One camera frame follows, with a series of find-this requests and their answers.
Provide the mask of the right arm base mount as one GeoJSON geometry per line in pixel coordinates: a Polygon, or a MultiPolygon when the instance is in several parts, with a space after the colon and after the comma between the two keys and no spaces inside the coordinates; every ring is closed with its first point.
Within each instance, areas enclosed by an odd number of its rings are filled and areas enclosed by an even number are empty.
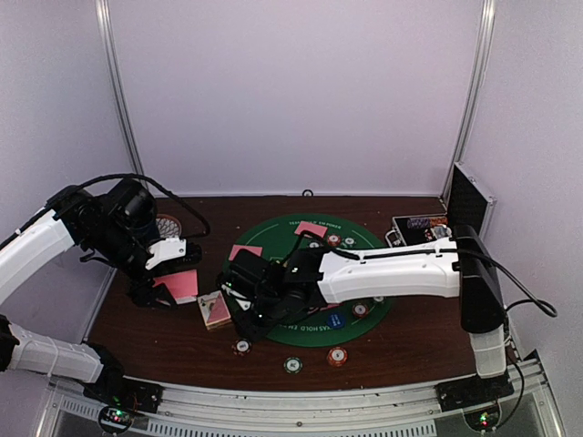
{"type": "Polygon", "coordinates": [[[506,375],[488,379],[474,375],[441,382],[435,386],[435,391],[441,411],[450,412],[496,401],[512,395],[515,390],[506,375]]]}

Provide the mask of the green 20 chip stack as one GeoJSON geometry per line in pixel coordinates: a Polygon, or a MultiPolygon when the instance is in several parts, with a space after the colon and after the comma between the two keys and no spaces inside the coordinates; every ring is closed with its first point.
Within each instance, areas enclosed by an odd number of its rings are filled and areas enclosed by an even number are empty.
{"type": "Polygon", "coordinates": [[[288,357],[283,363],[283,369],[289,374],[298,374],[302,367],[302,360],[298,357],[288,357]]]}

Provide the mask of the red-backed card deck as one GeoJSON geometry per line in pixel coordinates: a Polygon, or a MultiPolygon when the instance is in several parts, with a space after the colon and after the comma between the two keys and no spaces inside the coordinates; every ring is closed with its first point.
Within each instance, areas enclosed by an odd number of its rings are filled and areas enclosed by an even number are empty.
{"type": "Polygon", "coordinates": [[[199,294],[198,272],[195,269],[155,278],[154,285],[165,285],[178,305],[195,302],[199,294]]]}

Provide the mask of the black 100 chip stack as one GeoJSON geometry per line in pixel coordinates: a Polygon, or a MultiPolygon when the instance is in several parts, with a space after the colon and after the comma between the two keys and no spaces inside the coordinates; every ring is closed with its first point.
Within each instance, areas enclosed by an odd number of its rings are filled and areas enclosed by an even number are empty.
{"type": "Polygon", "coordinates": [[[235,341],[231,346],[232,353],[240,357],[248,355],[251,352],[251,349],[252,344],[244,339],[235,341]]]}

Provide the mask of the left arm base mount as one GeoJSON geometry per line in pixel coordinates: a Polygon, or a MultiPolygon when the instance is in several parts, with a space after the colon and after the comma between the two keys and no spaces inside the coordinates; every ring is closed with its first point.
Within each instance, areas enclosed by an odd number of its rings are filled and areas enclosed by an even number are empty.
{"type": "Polygon", "coordinates": [[[159,384],[126,378],[117,389],[85,382],[81,382],[81,386],[84,396],[128,412],[157,413],[163,394],[159,384]]]}

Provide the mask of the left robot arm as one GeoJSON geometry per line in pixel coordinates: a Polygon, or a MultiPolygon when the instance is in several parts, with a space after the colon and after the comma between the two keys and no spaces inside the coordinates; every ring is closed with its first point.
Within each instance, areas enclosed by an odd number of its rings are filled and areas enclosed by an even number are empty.
{"type": "MultiPolygon", "coordinates": [[[[174,308],[175,298],[158,277],[193,269],[202,258],[196,239],[209,222],[153,178],[121,173],[63,188],[1,244],[1,299],[7,300],[48,262],[73,247],[83,261],[97,261],[131,281],[130,299],[140,308],[174,308]],[[150,184],[203,226],[187,237],[161,237],[150,184]]],[[[96,387],[112,404],[125,402],[131,386],[122,365],[101,346],[74,344],[33,333],[1,319],[2,371],[31,371],[96,387]]]]}

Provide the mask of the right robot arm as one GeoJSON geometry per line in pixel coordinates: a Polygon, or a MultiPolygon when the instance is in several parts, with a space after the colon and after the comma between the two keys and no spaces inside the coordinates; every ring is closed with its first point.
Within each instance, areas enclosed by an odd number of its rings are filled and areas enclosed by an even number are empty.
{"type": "Polygon", "coordinates": [[[218,276],[219,288],[241,302],[236,327],[248,340],[310,309],[369,298],[457,298],[477,375],[467,382],[473,401],[487,401],[506,372],[505,323],[499,268],[473,228],[423,244],[341,249],[305,230],[281,260],[240,250],[218,276]]]}

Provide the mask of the orange 5 chip stack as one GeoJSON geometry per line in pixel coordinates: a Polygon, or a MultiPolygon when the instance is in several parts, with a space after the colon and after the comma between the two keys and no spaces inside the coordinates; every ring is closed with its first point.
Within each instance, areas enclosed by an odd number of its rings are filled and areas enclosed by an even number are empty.
{"type": "Polygon", "coordinates": [[[333,347],[328,350],[326,360],[330,366],[341,367],[348,361],[348,352],[343,347],[333,347]]]}

